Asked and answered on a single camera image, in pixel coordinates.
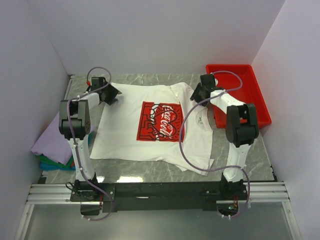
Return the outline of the white t-shirt red print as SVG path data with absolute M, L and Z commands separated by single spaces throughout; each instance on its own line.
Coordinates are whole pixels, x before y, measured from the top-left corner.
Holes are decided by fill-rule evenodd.
M 207 175 L 214 162 L 213 130 L 208 109 L 190 100 L 188 84 L 115 87 L 122 94 L 104 106 L 92 159 L 163 161 Z

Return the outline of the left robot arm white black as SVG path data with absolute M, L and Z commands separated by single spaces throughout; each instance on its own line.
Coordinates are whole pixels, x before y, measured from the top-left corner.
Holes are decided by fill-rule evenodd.
M 92 77 L 85 93 L 71 100 L 62 100 L 59 106 L 59 132 L 67 140 L 74 164 L 75 179 L 79 182 L 90 181 L 82 189 L 88 201 L 96 200 L 100 188 L 96 183 L 96 172 L 89 153 L 89 134 L 91 132 L 90 110 L 101 103 L 114 104 L 121 91 L 111 85 L 105 77 Z

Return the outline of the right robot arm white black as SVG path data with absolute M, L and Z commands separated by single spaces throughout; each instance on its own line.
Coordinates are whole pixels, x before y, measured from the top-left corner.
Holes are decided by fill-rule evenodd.
M 219 187 L 219 193 L 222 198 L 230 200 L 237 194 L 236 184 L 245 176 L 243 169 L 248 152 L 259 136 L 259 126 L 256 106 L 236 99 L 229 94 L 230 89 L 218 87 L 217 82 L 212 73 L 201 75 L 190 100 L 205 106 L 209 99 L 226 115 L 225 135 L 229 141 L 229 152 L 227 168 L 221 177 L 225 184 Z

